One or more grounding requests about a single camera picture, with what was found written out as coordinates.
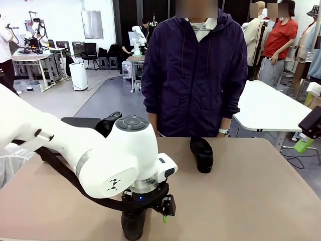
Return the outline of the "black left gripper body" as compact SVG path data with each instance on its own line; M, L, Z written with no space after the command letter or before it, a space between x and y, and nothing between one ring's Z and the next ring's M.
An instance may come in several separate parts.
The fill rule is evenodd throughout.
M165 201L168 192L168 185L159 185L155 190L143 194L134 193L126 189L121 195L122 211L138 212L152 208L159 213L168 213L167 202Z

